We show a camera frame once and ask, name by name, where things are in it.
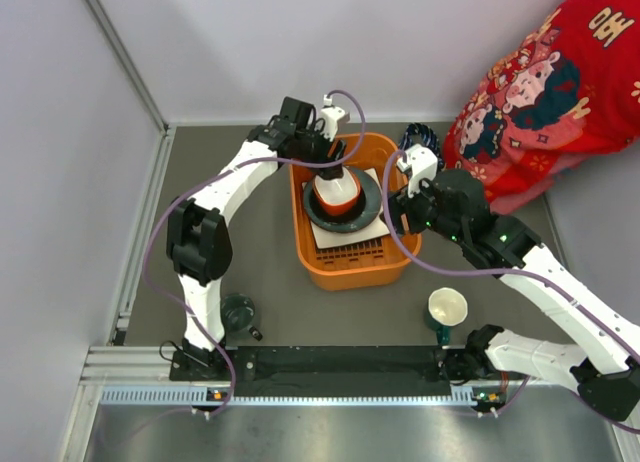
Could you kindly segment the white square bowl orange rim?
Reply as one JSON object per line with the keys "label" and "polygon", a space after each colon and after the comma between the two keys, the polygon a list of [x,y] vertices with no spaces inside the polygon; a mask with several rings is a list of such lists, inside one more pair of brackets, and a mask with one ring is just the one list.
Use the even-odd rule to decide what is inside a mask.
{"label": "white square bowl orange rim", "polygon": [[341,167],[338,176],[325,179],[316,176],[313,182],[316,197],[327,206],[338,207],[353,205],[360,193],[358,179],[345,167]]}

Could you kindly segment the blue-grey round plate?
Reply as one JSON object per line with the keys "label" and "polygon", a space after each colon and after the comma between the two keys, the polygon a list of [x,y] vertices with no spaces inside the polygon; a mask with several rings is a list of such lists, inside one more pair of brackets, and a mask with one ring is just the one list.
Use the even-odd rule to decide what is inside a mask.
{"label": "blue-grey round plate", "polygon": [[304,211],[309,219],[323,230],[351,234],[365,229],[379,216],[382,201],[376,179],[359,168],[349,167],[349,171],[360,183],[361,189],[355,205],[341,215],[330,215],[321,207],[320,199],[314,194],[312,182],[304,185]]}

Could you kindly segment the orange plastic bin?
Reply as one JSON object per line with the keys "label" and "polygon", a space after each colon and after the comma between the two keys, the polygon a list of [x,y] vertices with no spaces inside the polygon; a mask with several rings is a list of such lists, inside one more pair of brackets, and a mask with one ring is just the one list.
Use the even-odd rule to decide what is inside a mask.
{"label": "orange plastic bin", "polygon": [[[382,173],[396,144],[388,137],[367,132],[357,153],[349,159],[350,165],[366,170],[382,181]],[[395,282],[409,264],[409,259],[397,247],[385,224],[382,236],[355,244],[318,248],[312,223],[303,208],[303,189],[312,173],[302,167],[289,168],[291,205],[297,254],[311,280],[320,288],[340,291]],[[422,246],[421,235],[401,237],[405,247],[418,255]]]}

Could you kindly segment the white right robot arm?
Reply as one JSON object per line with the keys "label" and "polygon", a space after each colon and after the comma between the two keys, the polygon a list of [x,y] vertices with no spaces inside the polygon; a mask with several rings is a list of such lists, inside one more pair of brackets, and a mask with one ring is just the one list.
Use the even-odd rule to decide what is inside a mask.
{"label": "white right robot arm", "polygon": [[403,170],[407,183],[384,196],[393,238],[430,230],[456,244],[471,269],[449,277],[491,275],[552,320],[568,345],[524,337],[487,324],[466,340],[469,370],[487,378],[517,372],[559,385],[600,416],[620,424],[639,407],[639,328],[576,279],[515,216],[491,211],[482,184],[468,172],[429,178]]}

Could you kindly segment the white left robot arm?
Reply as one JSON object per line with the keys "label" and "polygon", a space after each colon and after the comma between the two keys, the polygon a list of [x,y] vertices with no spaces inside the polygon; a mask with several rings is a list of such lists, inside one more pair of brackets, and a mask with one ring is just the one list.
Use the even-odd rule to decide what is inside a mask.
{"label": "white left robot arm", "polygon": [[320,109],[285,98],[278,114],[249,132],[216,179],[172,209],[166,252],[187,307],[183,350],[203,377],[220,376],[227,364],[225,352],[217,347],[225,337],[220,284],[233,256],[231,219],[254,190],[287,162],[329,174],[341,169],[345,145],[336,135],[348,119],[348,112],[336,106],[330,94]]}

